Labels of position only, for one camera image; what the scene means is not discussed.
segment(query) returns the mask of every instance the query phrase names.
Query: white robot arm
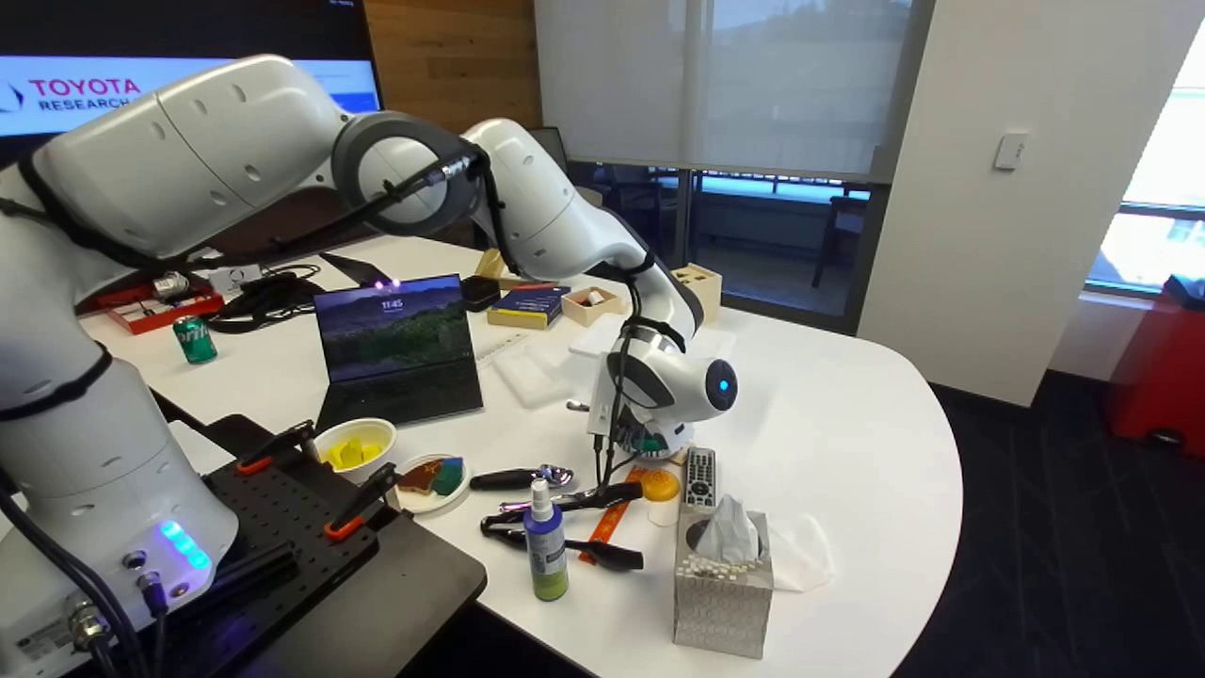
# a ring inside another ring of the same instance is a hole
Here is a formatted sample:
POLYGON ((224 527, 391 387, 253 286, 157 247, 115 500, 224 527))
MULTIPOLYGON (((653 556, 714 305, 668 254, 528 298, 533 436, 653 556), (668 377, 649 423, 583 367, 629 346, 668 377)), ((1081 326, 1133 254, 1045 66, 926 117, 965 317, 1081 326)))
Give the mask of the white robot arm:
MULTIPOLYGON (((120 561, 163 553, 178 610, 209 586, 236 517, 198 487, 137 367, 110 361, 73 310, 306 185, 330 185, 385 233, 438 233, 469 213, 530 278, 621 271, 635 318, 597 395, 659 436, 735 404, 729 364, 690 358, 695 301, 519 125, 484 120, 458 138, 400 111, 346 117, 280 57, 214 66, 0 169, 0 469, 132 623, 152 615, 120 561)), ((606 415, 596 404, 596 429, 612 429, 606 415)), ((79 664, 24 652, 64 617, 73 584, 11 533, 0 573, 0 672, 79 664)))

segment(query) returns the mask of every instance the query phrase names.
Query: chair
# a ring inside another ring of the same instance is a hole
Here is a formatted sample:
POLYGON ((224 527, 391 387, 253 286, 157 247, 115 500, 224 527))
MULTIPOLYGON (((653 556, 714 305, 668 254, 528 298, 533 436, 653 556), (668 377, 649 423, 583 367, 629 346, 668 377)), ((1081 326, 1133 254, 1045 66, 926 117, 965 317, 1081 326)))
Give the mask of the chair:
POLYGON ((814 271, 814 286, 819 286, 823 268, 837 259, 841 240, 842 238, 861 238, 866 228, 866 199, 851 199, 851 195, 832 195, 828 199, 828 223, 823 223, 823 238, 819 238, 819 254, 818 254, 818 271, 814 271))

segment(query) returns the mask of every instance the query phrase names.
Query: green bottle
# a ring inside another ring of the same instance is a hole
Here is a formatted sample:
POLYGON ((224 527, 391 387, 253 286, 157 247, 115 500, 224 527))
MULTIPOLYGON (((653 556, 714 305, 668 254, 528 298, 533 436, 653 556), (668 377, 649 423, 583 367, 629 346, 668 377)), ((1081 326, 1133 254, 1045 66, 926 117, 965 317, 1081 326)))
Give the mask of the green bottle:
POLYGON ((568 591, 565 518, 548 495, 548 480, 530 480, 530 507, 522 517, 533 598, 555 601, 568 591))

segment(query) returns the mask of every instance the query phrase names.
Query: tissue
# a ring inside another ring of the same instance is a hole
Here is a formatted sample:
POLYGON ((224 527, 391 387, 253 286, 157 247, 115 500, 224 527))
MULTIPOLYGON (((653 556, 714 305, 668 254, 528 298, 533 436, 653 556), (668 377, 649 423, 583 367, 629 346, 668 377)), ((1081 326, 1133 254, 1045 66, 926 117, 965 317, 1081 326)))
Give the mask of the tissue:
POLYGON ((720 495, 699 543, 699 556, 725 561, 725 563, 754 563, 755 561, 755 527, 743 500, 720 495))

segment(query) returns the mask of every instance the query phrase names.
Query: window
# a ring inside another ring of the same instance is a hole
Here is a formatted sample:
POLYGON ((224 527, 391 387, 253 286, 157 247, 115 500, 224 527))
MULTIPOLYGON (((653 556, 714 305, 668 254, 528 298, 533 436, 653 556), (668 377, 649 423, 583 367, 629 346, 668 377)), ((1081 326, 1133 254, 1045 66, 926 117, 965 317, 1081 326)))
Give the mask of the window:
POLYGON ((1123 209, 1089 271, 1094 291, 1155 292, 1168 274, 1205 278, 1205 38, 1197 33, 1123 209))

